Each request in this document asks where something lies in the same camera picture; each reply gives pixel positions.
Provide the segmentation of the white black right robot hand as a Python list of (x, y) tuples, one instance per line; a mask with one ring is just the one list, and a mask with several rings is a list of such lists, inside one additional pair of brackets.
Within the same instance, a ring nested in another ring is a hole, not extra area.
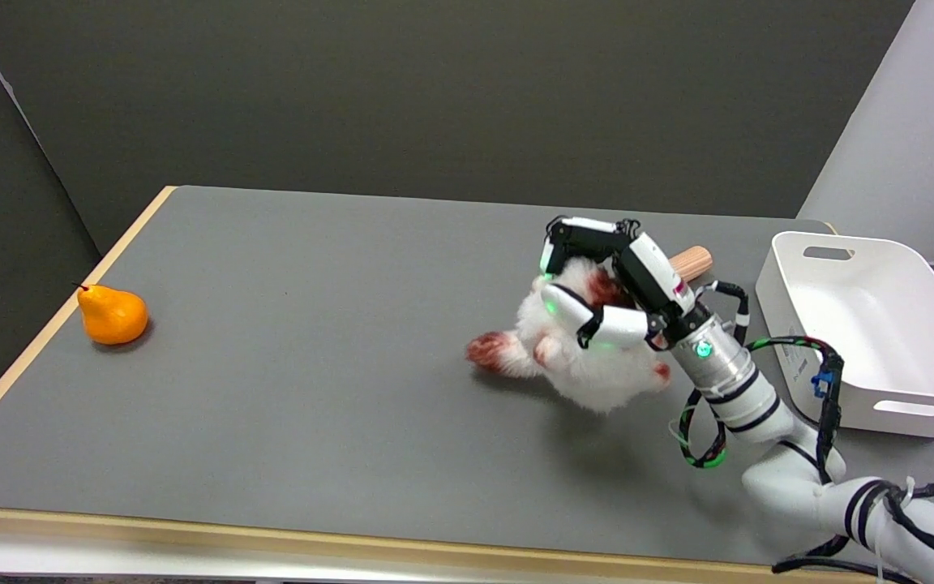
[[(577, 258), (611, 267), (611, 280), (629, 297), (630, 307), (600, 306), (555, 279)], [(581, 349), (630, 348), (641, 343), (656, 350), (671, 347), (656, 337), (686, 323), (696, 296), (636, 219), (607, 222), (557, 216), (546, 228), (540, 259), (542, 304), (574, 336)]]

